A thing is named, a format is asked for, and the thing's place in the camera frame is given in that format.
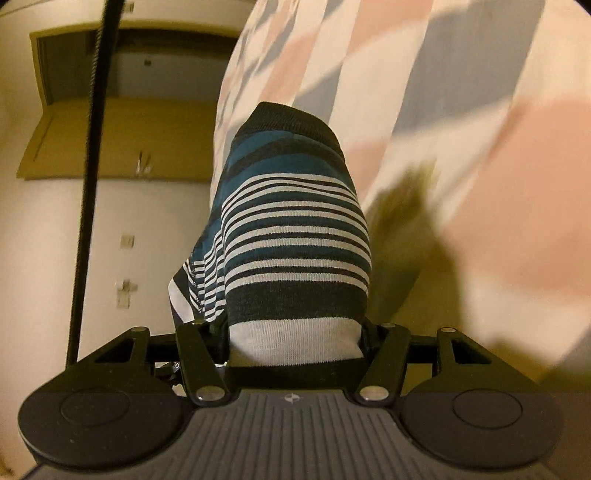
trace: white logo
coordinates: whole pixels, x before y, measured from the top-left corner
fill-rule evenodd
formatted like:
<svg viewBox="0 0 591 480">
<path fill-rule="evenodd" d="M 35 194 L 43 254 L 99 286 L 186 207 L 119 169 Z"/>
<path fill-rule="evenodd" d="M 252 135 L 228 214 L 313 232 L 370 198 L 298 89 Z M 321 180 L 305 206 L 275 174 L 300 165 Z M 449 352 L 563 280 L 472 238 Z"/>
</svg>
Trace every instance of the white logo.
<svg viewBox="0 0 591 480">
<path fill-rule="evenodd" d="M 285 401 L 288 401 L 289 403 L 291 403 L 293 405 L 295 402 L 300 401 L 301 397 L 296 393 L 288 393 L 283 398 L 285 399 Z"/>
</svg>

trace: black cord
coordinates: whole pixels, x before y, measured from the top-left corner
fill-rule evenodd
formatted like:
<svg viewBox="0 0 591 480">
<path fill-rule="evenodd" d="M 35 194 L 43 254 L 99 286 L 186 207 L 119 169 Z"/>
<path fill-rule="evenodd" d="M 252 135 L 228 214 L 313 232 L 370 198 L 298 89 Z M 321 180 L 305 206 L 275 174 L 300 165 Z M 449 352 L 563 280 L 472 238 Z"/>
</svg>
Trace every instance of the black cord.
<svg viewBox="0 0 591 480">
<path fill-rule="evenodd" d="M 107 81 L 109 69 L 111 68 L 111 58 L 115 52 L 119 21 L 121 20 L 124 3 L 125 0 L 105 1 L 102 20 L 96 36 L 96 53 L 92 62 L 92 77 L 90 78 L 90 114 L 88 136 L 86 138 L 86 168 L 82 190 L 80 233 L 66 368 L 75 364 L 78 360 L 90 241 L 92 239 L 92 223 L 95 217 L 96 182 L 99 171 L 100 137 L 105 116 Z"/>
</svg>

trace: bolt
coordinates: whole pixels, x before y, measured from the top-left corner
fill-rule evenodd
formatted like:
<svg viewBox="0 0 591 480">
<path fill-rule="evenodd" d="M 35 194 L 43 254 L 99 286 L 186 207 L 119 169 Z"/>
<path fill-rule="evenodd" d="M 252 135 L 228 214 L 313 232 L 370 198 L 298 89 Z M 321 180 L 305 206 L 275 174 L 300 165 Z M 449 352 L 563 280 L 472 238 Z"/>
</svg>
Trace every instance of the bolt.
<svg viewBox="0 0 591 480">
<path fill-rule="evenodd" d="M 370 385 L 368 387 L 363 387 L 359 391 L 359 395 L 361 395 L 361 398 L 366 401 L 381 401 L 386 400 L 390 395 L 390 392 L 384 387 Z"/>
<path fill-rule="evenodd" d="M 197 390 L 195 395 L 201 401 L 218 401 L 226 395 L 226 391 L 214 385 L 207 385 Z"/>
</svg>

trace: ribbed surface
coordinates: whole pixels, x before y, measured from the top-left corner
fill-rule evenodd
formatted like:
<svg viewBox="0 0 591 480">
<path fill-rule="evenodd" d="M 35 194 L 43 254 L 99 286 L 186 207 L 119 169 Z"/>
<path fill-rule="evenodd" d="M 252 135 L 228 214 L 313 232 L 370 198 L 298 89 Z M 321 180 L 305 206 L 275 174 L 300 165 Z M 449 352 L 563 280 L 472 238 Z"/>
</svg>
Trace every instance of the ribbed surface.
<svg viewBox="0 0 591 480">
<path fill-rule="evenodd" d="M 30 480 L 558 480 L 543 465 L 465 472 L 425 455 L 381 409 L 338 391 L 243 392 L 197 411 L 181 438 L 140 466 L 85 475 L 42 467 Z"/>
</svg>

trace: beige wall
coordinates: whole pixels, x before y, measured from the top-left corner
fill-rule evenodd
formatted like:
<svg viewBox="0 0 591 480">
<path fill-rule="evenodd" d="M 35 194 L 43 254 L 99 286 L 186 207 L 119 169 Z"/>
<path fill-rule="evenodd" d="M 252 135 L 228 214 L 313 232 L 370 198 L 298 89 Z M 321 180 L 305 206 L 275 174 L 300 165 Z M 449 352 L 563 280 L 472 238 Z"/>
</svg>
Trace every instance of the beige wall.
<svg viewBox="0 0 591 480">
<path fill-rule="evenodd" d="M 7 129 L 0 140 L 0 450 L 17 476 L 34 464 L 18 434 L 19 406 L 64 368 L 82 195 L 81 181 L 15 178 L 41 116 L 29 32 L 96 21 L 101 4 L 52 0 L 0 16 L 0 138 Z M 250 8 L 139 0 L 134 15 L 239 28 Z M 172 331 L 166 287 L 207 221 L 208 196 L 205 184 L 100 182 L 81 355 L 131 326 Z M 119 249 L 122 233 L 135 235 L 133 250 Z M 115 308 L 115 282 L 123 278 L 139 285 L 129 310 Z"/>
</svg>

